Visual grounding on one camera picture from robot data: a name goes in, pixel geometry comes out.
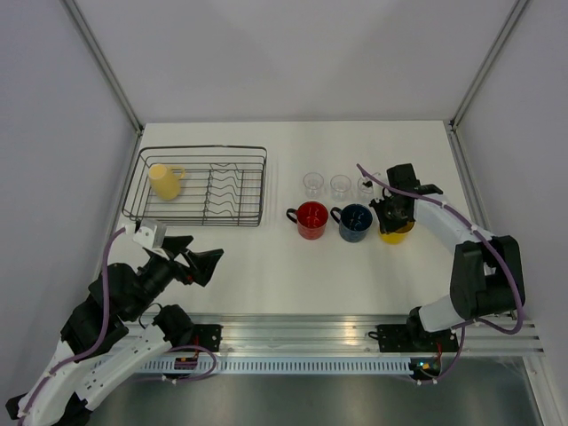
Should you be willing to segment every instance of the metal dish rack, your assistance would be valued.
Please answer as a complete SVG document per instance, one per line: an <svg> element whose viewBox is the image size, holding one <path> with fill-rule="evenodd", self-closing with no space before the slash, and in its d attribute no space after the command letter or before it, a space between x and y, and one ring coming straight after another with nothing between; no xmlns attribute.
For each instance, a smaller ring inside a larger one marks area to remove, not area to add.
<svg viewBox="0 0 568 426"><path fill-rule="evenodd" d="M263 215L266 149L261 146L164 146L140 150L122 213L167 225L258 226ZM161 163L185 168L181 193L163 201L148 171Z"/></svg>

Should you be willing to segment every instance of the yellow mug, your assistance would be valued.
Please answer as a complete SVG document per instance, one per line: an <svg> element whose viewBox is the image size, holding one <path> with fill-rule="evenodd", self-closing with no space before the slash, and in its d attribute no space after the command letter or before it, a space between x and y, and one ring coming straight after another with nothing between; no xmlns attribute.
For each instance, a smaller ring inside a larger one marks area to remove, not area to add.
<svg viewBox="0 0 568 426"><path fill-rule="evenodd" d="M414 228L414 222L408 223L394 233L381 233L381 229L379 229L379 236L387 244L399 244L412 231L412 228Z"/></svg>
<svg viewBox="0 0 568 426"><path fill-rule="evenodd" d="M185 176L182 166L169 166L165 164L153 164L148 171L150 186L164 201L173 200L181 192L179 179Z"/></svg>

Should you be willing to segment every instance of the wire rack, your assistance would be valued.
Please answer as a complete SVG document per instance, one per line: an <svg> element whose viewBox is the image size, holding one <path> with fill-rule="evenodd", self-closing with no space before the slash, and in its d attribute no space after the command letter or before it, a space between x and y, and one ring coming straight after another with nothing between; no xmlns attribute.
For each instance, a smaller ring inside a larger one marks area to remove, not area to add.
<svg viewBox="0 0 568 426"><path fill-rule="evenodd" d="M166 146L140 151L122 213L168 225L258 226L263 215L266 149L261 146ZM181 193L171 201L148 180L154 164L182 166Z"/></svg>

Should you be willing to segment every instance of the blue mug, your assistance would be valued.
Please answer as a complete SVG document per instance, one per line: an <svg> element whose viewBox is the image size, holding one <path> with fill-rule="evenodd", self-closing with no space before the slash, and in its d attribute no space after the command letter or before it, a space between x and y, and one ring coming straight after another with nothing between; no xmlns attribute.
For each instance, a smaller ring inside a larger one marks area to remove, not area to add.
<svg viewBox="0 0 568 426"><path fill-rule="evenodd" d="M371 210L360 204L350 204L344 209L333 207L331 217L339 224L339 234L348 242L363 240L373 223Z"/></svg>

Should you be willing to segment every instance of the gray floor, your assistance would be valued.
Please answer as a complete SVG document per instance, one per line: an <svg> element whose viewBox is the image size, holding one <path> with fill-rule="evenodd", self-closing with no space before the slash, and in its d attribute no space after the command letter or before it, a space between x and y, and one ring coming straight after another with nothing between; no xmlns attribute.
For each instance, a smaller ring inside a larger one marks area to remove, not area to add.
<svg viewBox="0 0 568 426"><path fill-rule="evenodd" d="M90 426L541 425L525 372L462 359L436 386L387 376L219 375L181 384L126 383Z"/></svg>

